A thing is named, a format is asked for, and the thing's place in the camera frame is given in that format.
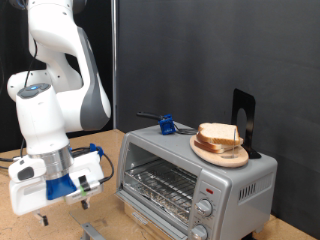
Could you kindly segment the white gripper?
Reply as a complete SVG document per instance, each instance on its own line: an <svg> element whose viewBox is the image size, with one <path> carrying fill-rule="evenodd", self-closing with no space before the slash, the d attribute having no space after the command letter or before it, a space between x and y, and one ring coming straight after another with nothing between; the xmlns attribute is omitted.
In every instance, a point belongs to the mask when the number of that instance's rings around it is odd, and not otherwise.
<svg viewBox="0 0 320 240"><path fill-rule="evenodd" d="M82 208L90 207L90 199L103 191L99 180L104 177L97 152L76 157L67 170L76 190L67 194L65 182L58 174L56 179L48 179L45 161L40 158L25 156L11 164L8 168L11 178L9 189L13 212L24 215L33 212L33 216L42 226L48 226L48 218L40 213L40 209L64 200L71 205L81 201Z"/></svg>

